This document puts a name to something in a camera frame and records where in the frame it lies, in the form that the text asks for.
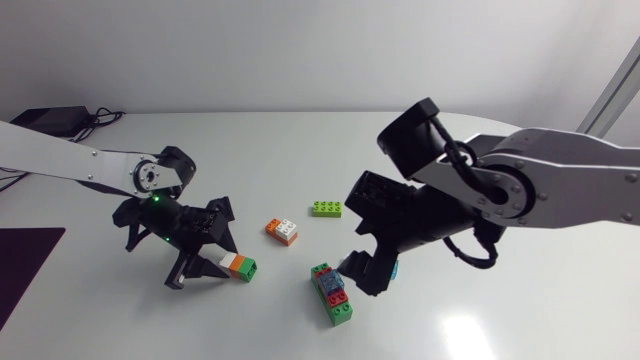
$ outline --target white table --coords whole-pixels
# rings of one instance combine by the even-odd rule
[[[152,236],[127,253],[127,231],[111,222],[123,198],[28,177],[0,194],[0,227],[67,233],[0,333],[0,359],[640,358],[640,228],[608,223],[509,229],[487,271],[441,242],[425,245],[400,256],[397,279],[377,298],[345,279],[354,315],[331,328],[309,269],[370,251],[374,240],[353,231],[360,219],[350,210],[325,219],[309,207],[344,201],[364,170],[401,180],[376,145],[397,115],[128,115],[96,131],[87,144],[189,154],[198,172],[180,202],[228,195],[239,251],[258,272],[249,284],[205,278],[170,290],[163,282],[177,252]],[[516,130],[441,119],[458,139]],[[273,217],[298,224],[290,248],[264,233]],[[454,237],[467,249],[477,248],[472,239]]]

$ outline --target blue lego brick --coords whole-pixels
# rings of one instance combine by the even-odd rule
[[[318,278],[318,285],[326,297],[329,297],[344,288],[344,282],[335,270],[321,275]]]
[[[398,260],[396,260],[396,264],[393,265],[393,271],[391,272],[391,280],[396,279],[396,274],[398,274]]]

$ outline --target screw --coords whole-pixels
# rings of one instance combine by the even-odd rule
[[[638,175],[636,173],[629,173],[624,177],[624,179],[633,184],[638,181]]]

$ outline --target lime green lego brick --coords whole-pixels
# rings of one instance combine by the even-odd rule
[[[246,257],[242,265],[240,265],[240,269],[238,269],[238,275],[241,280],[250,282],[257,270],[258,265],[256,265],[256,261]]]
[[[318,271],[322,271],[322,270],[324,270],[324,269],[326,269],[326,268],[328,268],[328,267],[329,267],[329,264],[327,264],[327,263],[320,264],[320,265],[318,265],[318,266],[312,267],[312,268],[311,268],[311,281],[313,281],[313,282],[314,282],[314,284],[315,284],[315,281],[316,281],[316,273],[317,273]]]
[[[315,217],[342,217],[342,203],[339,201],[316,201],[313,203]]]

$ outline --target orange lego brick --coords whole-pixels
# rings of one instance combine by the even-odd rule
[[[234,277],[238,277],[237,272],[238,270],[240,270],[240,266],[242,266],[242,263],[244,262],[245,257],[238,254],[236,255],[236,258],[233,259],[233,262],[231,263],[231,266],[229,266],[229,270],[231,270],[231,274]]]
[[[289,241],[287,241],[287,239],[281,238],[278,235],[274,235],[273,237],[276,238],[276,240],[278,240],[281,243],[283,243],[284,245],[290,246],[298,238],[298,234],[296,233],[295,235],[293,235],[293,237],[291,239],[289,239]]]
[[[264,229],[267,232],[267,234],[269,234],[271,236],[276,236],[276,228],[278,227],[278,225],[280,225],[281,222],[282,221],[280,221],[278,219],[271,220],[271,222],[268,223],[267,226],[264,227]]]

